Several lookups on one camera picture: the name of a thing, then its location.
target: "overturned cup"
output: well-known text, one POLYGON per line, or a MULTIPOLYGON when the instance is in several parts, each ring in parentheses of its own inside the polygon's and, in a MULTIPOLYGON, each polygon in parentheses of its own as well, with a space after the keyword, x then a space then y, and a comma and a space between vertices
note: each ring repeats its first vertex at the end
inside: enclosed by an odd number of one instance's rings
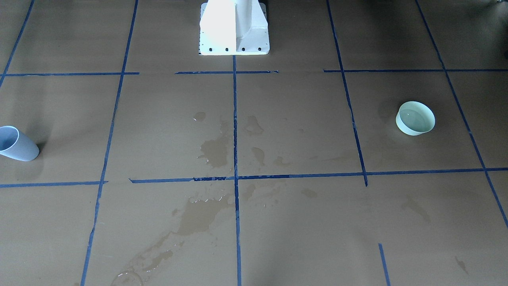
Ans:
POLYGON ((39 155, 39 147, 14 126, 0 127, 0 155, 32 161, 39 155))
POLYGON ((416 136, 432 130, 436 119, 434 113, 425 104, 408 101, 400 106, 395 122, 400 131, 416 136))

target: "cup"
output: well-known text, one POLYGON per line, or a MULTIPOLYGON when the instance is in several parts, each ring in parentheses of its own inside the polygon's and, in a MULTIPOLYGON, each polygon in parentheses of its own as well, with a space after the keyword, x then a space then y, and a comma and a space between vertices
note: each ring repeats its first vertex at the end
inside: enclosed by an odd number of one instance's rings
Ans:
POLYGON ((32 161, 39 155, 39 147, 14 126, 0 127, 0 155, 32 161))
POLYGON ((432 130, 436 124, 436 118, 425 104, 408 101, 400 106, 395 122, 400 131, 416 136, 432 130))

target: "blue grid line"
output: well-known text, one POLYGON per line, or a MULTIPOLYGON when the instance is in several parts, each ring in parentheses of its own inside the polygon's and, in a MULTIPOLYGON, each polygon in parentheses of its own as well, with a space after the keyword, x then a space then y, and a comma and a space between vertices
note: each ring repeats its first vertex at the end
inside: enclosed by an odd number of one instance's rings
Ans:
POLYGON ((337 33, 335 32, 335 24, 333 23, 332 11, 330 10, 330 1, 326 0, 326 6, 328 7, 328 16, 330 17, 330 24, 332 26, 333 39, 335 40, 335 49, 337 50, 337 57, 339 59, 339 66, 342 74, 342 81, 344 83, 344 90, 346 92, 347 105, 351 111, 351 122, 353 124, 353 131, 355 133, 356 146, 358 148, 358 156, 360 158, 360 164, 362 166, 363 179, 365 186, 368 185, 367 171, 365 170, 365 164, 363 162, 362 149, 360 147, 360 140, 358 139, 358 132, 356 130, 355 116, 353 115, 353 107, 351 106, 351 99, 349 97, 349 90, 347 89, 346 75, 344 73, 344 66, 342 65, 342 58, 340 56, 339 42, 337 40, 337 33))
POLYGON ((504 224, 508 228, 508 219, 506 218, 506 214, 504 213, 503 206, 501 205, 501 202, 499 201, 499 197, 497 196, 496 190, 494 189, 494 185, 492 184, 492 181, 490 180, 489 172, 488 172, 487 168, 485 167, 485 163, 483 162, 482 156, 480 154, 480 150, 478 149, 476 141, 474 140, 473 133, 471 132, 471 128, 469 127, 469 124, 467 123, 467 119, 466 119, 466 116, 464 115, 464 111, 462 110, 462 107, 460 105, 459 98, 457 97, 457 94, 456 94, 455 89, 453 87, 452 81, 450 80, 450 76, 448 75, 448 72, 447 72, 446 67, 444 65, 445 63, 443 62, 443 60, 441 58, 441 54, 439 53, 436 42, 434 41, 434 37, 432 36, 429 25, 427 24, 425 15, 423 14, 422 8, 420 7, 420 3, 418 3, 418 0, 415 0, 415 3, 418 7, 418 10, 420 11, 420 15, 422 17, 425 28, 427 29, 427 33, 429 34, 430 40, 432 41, 432 45, 434 46, 434 49, 436 50, 437 58, 441 62, 441 66, 445 72, 448 84, 450 85, 450 89, 452 90, 453 97, 455 99, 455 102, 457 103, 457 107, 459 108, 460 115, 462 116, 462 120, 464 121, 464 125, 466 126, 467 132, 469 132, 469 137, 471 138, 471 142, 473 144, 474 150, 476 151, 476 154, 478 155, 478 160, 480 160, 482 169, 485 172, 485 177, 487 178, 487 181, 489 182, 490 189, 492 191, 492 194, 494 195, 494 198, 496 200, 499 211, 501 212, 501 215, 503 217, 504 224))
POLYGON ((379 253, 381 255, 381 262, 383 263, 383 270, 385 271, 386 285, 391 286, 390 276, 388 275, 388 267, 386 266, 385 251, 383 250, 382 244, 378 243, 378 246, 379 246, 379 253))
POLYGON ((85 286, 86 273, 88 271, 88 263, 90 261, 90 254, 91 254, 91 248, 92 248, 92 243, 93 243, 93 236, 95 234, 95 229, 96 229, 96 225, 97 225, 97 216, 99 214, 99 206, 100 206, 99 200, 101 199, 101 196, 102 196, 102 189, 103 189, 103 186, 104 186, 104 181, 105 181, 105 176, 106 176, 106 169, 107 169, 107 166, 108 166, 109 151, 110 151, 110 148, 111 148, 111 140, 113 138, 113 130, 114 130, 114 127, 115 127, 116 111, 118 110, 118 101, 120 99, 120 93, 121 93, 121 90, 122 90, 123 77, 124 77, 124 74, 125 74, 125 67, 127 66, 127 58, 129 56, 129 48, 130 48, 130 45, 131 45, 132 33, 133 33, 133 30, 134 30, 134 22, 136 20, 136 12, 137 12, 137 10, 138 10, 138 0, 136 0, 136 3, 134 4, 134 12, 132 14, 131 29, 129 31, 129 38, 127 39, 127 46, 125 48, 125 56, 123 57, 122 73, 120 75, 120 82, 118 83, 118 91, 116 93, 115 107, 113 109, 113 116, 112 116, 112 119, 111 119, 111 126, 110 126, 110 129, 109 129, 108 144, 106 146, 106 154, 104 155, 104 166, 103 166, 102 173, 101 173, 101 180, 100 180, 100 183, 99 183, 99 189, 97 191, 97 200, 96 200, 95 215, 94 215, 94 218, 93 218, 93 227, 92 227, 92 230, 90 232, 90 237, 88 238, 88 247, 86 249, 86 257, 85 257, 85 263, 84 263, 84 266, 83 266, 83 274, 81 276, 81 284, 80 284, 80 286, 85 286))
MULTIPOLYGON (((234 71, 180 71, 175 74, 233 74, 234 71)), ((279 71, 236 71, 236 74, 279 73, 279 71)))
MULTIPOLYGON (((386 69, 386 70, 344 70, 345 73, 361 73, 361 72, 443 72, 444 69, 386 69)), ((508 69, 452 69, 448 72, 507 72, 508 69)), ((323 70, 325 73, 342 72, 342 70, 323 70)))
POLYGON ((233 157, 235 162, 235 213, 236 213, 236 271, 237 284, 242 286, 242 260, 240 251, 240 201, 238 199, 238 136, 237 136, 237 89, 236 89, 236 56, 233 56, 233 157))
POLYGON ((138 75, 139 72, 8 73, 5 76, 138 75))
POLYGON ((18 38, 16 39, 16 42, 14 43, 14 47, 12 47, 11 55, 9 56, 9 60, 7 61, 7 64, 5 65, 5 69, 2 74, 2 77, 0 78, 0 88, 2 87, 2 84, 4 83, 4 78, 7 74, 7 71, 9 70, 10 65, 11 65, 12 58, 14 57, 14 53, 16 52, 16 48, 18 47, 19 40, 21 39, 21 35, 23 35, 23 31, 25 30, 26 23, 28 22, 28 18, 30 17, 32 8, 34 6, 34 1, 35 0, 32 0, 30 2, 30 6, 29 6, 28 11, 26 13, 25 21, 23 22, 23 25, 21 26, 21 29, 19 30, 18 38))
POLYGON ((0 184, 0 188, 24 188, 24 187, 55 187, 55 186, 79 186, 79 185, 99 185, 99 181, 87 182, 54 182, 54 183, 22 183, 22 184, 0 184))
MULTIPOLYGON (((487 168, 489 171, 508 171, 508 168, 487 168)), ((482 168, 471 169, 441 169, 441 170, 408 170, 408 171, 377 171, 367 172, 368 176, 385 176, 385 175, 417 175, 417 174, 446 174, 446 173, 472 173, 483 172, 482 168)), ((238 176, 238 180, 258 180, 258 179, 292 179, 292 178, 325 178, 325 177, 355 177, 363 176, 363 172, 351 173, 318 173, 318 174, 281 174, 281 175, 251 175, 238 176)), ((193 178, 174 178, 174 179, 146 179, 132 180, 133 184, 148 183, 171 183, 171 182, 201 182, 201 181, 230 181, 235 177, 193 177, 193 178)))

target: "metal object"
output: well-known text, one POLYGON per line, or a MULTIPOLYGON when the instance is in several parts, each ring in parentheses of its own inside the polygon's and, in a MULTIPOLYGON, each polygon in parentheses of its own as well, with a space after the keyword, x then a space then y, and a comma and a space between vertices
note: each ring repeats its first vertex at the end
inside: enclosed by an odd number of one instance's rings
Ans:
POLYGON ((266 6, 258 0, 208 0, 201 5, 199 53, 268 54, 266 6))

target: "floor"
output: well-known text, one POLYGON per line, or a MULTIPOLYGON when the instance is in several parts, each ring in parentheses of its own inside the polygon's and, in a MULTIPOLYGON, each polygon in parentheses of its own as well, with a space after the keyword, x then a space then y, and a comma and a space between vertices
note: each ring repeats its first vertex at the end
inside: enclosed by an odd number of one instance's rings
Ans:
POLYGON ((2 284, 508 283, 508 3, 270 1, 233 57, 202 2, 0 1, 2 284))

